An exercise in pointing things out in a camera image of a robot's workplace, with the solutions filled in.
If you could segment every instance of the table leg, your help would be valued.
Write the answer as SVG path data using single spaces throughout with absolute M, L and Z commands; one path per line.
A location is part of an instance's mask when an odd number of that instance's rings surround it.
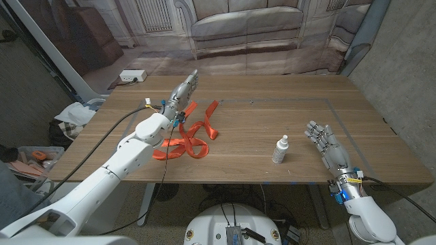
M 310 184 L 307 188 L 311 195 L 313 207 L 315 208 L 321 229 L 329 229 L 330 225 L 328 224 L 326 207 L 324 206 L 324 200 L 322 199 L 320 188 L 317 184 Z
M 155 185 L 156 185 L 155 183 L 148 183 L 145 186 L 144 197 L 142 198 L 142 204 L 141 204 L 141 209 L 139 211 L 138 218 L 144 215 L 145 212 L 147 212 L 147 210 L 149 209 L 151 204 L 151 197 L 153 196 L 153 191 L 155 190 Z M 136 224 L 140 227 L 144 226 L 146 217 L 147 215 L 142 217 L 140 220 L 138 220 Z

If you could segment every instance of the robotic arm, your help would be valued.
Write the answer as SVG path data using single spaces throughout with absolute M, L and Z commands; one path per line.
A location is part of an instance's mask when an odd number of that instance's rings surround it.
M 146 164 L 164 142 L 179 112 L 185 109 L 198 83 L 197 70 L 178 85 L 159 113 L 136 126 L 99 169 L 63 199 L 22 217 L 0 231 L 0 238 L 49 238 L 77 235 L 88 218 L 128 174 Z
M 316 145 L 324 165 L 335 178 L 329 181 L 330 192 L 351 214 L 349 226 L 354 235 L 365 242 L 404 244 L 396 235 L 389 216 L 365 193 L 361 184 L 363 173 L 353 167 L 348 152 L 336 139 L 330 125 L 322 127 L 311 121 L 305 135 Z

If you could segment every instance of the spray bottle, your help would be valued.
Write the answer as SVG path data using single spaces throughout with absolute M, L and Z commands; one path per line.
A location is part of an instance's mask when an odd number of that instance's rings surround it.
M 272 161 L 276 164 L 279 164 L 283 161 L 285 157 L 285 153 L 289 144 L 287 143 L 287 135 L 284 135 L 281 140 L 277 142 L 277 145 L 274 150 L 274 154 L 272 154 Z

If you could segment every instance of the white box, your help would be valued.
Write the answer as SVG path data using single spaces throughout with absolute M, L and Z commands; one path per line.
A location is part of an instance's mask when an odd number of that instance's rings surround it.
M 143 82 L 147 77 L 145 70 L 124 70 L 120 74 L 121 81 L 131 82 L 134 78 L 138 79 L 138 82 Z

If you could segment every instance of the orange ribbon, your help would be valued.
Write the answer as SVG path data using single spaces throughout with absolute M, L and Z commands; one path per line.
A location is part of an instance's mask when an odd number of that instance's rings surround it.
M 209 147 L 207 143 L 194 137 L 194 135 L 196 134 L 198 129 L 200 129 L 200 127 L 204 126 L 207 135 L 212 140 L 214 140 L 217 137 L 218 131 L 212 128 L 211 122 L 209 120 L 209 118 L 211 117 L 213 111 L 217 106 L 218 106 L 218 101 L 212 102 L 211 105 L 206 110 L 206 114 L 204 115 L 204 122 L 198 121 L 194 123 L 186 133 L 183 130 L 183 123 L 179 124 L 178 130 L 180 131 L 180 135 L 182 135 L 183 139 L 171 139 L 171 142 L 165 140 L 162 144 L 162 146 L 167 146 L 167 147 L 168 147 L 168 143 L 170 144 L 170 146 L 178 146 L 170 153 L 168 153 L 168 159 L 180 157 L 183 153 L 185 153 L 185 151 L 188 153 L 189 156 L 197 159 L 205 157 L 208 154 Z M 189 105 L 189 107 L 185 111 L 185 118 L 187 118 L 195 110 L 196 107 L 197 107 L 197 103 L 192 101 L 191 105 Z M 195 154 L 193 152 L 192 146 L 201 146 L 202 149 L 198 154 Z M 166 152 L 155 150 L 153 153 L 153 158 L 157 160 L 166 160 Z

